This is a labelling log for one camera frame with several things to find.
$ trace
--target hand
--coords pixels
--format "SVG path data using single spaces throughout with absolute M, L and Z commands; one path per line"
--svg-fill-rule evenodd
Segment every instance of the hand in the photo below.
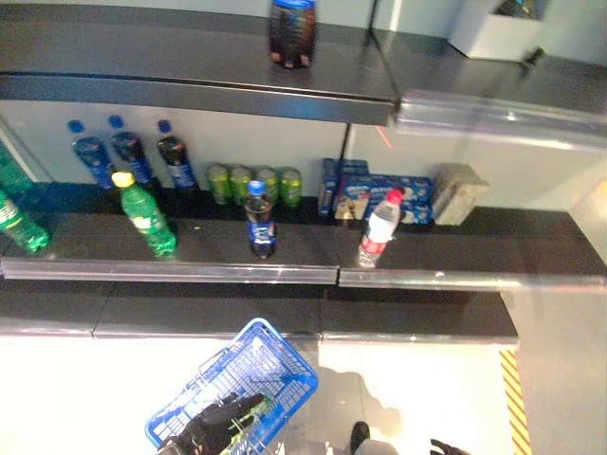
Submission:
M 218 455 L 231 443 L 231 438 L 253 423 L 250 410 L 262 401 L 261 393 L 236 400 L 235 393 L 224 399 L 223 406 L 210 405 L 183 428 L 179 436 L 167 438 L 161 447 L 177 446 L 176 453 L 185 455 Z
M 451 447 L 448 444 L 441 443 L 436 439 L 430 439 L 430 442 L 433 446 L 436 446 L 443 451 L 443 453 L 441 453 L 437 452 L 436 450 L 431 450 L 430 455 L 469 455 L 467 452 L 460 448 Z

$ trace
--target white bottle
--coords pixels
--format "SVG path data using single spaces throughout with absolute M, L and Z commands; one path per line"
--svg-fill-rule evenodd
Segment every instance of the white bottle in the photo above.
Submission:
M 400 222 L 400 202 L 403 194 L 399 190 L 390 190 L 369 217 L 367 231 L 359 246 L 359 265 L 375 267 L 377 260 L 392 240 Z

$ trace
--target bottle cap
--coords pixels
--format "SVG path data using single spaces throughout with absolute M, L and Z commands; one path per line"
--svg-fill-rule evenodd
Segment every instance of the bottle cap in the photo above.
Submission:
M 158 122 L 158 130 L 160 130 L 160 133 L 171 133 L 172 129 L 169 120 L 161 120 Z
M 128 188 L 135 183 L 132 173 L 113 173 L 112 181 L 118 188 Z
M 388 191 L 388 194 L 386 194 L 386 201 L 390 202 L 391 204 L 400 204 L 403 197 L 404 194 L 402 193 L 402 191 L 392 189 Z
M 67 128 L 69 129 L 69 131 L 77 135 L 84 131 L 84 124 L 79 120 L 70 120 L 67 123 Z
M 251 196 L 262 196 L 266 194 L 266 184 L 259 180 L 251 180 L 248 182 L 248 193 Z
M 110 126 L 116 130 L 119 130 L 124 126 L 124 122 L 122 121 L 121 116 L 110 116 L 107 121 L 109 121 Z

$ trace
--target green soda bottle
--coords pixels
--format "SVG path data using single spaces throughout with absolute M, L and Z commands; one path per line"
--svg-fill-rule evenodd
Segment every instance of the green soda bottle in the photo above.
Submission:
M 177 239 L 167 227 L 154 196 L 136 185 L 135 177 L 131 173 L 113 173 L 112 181 L 121 189 L 120 198 L 124 213 L 143 234 L 154 254 L 157 257 L 173 254 Z
M 7 195 L 0 191 L 0 230 L 29 253 L 46 248 L 48 233 L 19 210 Z
M 18 196 L 31 188 L 31 180 L 15 163 L 7 147 L 0 140 L 0 186 L 11 196 Z

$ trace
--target warning stripe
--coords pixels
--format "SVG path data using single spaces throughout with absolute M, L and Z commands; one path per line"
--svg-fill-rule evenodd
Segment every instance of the warning stripe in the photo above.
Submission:
M 513 351 L 500 351 L 500 359 L 502 361 L 502 376 L 506 391 L 512 442 L 514 443 L 514 455 L 531 455 L 527 418 L 524 415 L 523 389 L 521 388 L 519 370 L 516 366 L 516 355 Z

